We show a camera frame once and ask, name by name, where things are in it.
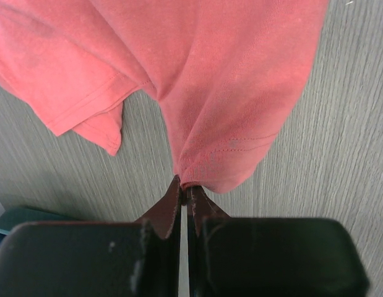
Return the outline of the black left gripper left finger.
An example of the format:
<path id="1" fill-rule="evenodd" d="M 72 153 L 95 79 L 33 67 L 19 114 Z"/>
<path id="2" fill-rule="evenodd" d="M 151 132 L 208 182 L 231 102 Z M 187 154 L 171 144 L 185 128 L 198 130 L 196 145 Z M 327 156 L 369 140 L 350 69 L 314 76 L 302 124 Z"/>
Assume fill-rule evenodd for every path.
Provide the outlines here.
<path id="1" fill-rule="evenodd" d="M 0 245 L 0 296 L 177 296 L 180 180 L 131 223 L 40 221 Z"/>

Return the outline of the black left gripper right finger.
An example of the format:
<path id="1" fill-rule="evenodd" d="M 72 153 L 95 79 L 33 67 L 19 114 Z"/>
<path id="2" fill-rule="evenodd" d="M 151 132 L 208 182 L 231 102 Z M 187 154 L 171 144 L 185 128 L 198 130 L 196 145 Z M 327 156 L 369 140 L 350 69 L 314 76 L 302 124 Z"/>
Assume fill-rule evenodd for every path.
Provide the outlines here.
<path id="1" fill-rule="evenodd" d="M 328 218 L 231 217 L 187 190 L 191 296 L 366 296 L 347 230 Z"/>

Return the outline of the pink t-shirt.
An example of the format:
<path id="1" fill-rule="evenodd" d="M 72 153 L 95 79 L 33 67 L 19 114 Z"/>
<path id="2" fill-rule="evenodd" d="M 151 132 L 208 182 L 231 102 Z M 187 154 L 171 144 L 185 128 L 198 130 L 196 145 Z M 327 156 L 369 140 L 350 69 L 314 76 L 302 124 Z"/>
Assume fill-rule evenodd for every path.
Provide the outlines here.
<path id="1" fill-rule="evenodd" d="M 163 114 L 182 187 L 250 177 L 301 96 L 327 1 L 0 1 L 0 86 L 114 155 L 124 100 Z"/>

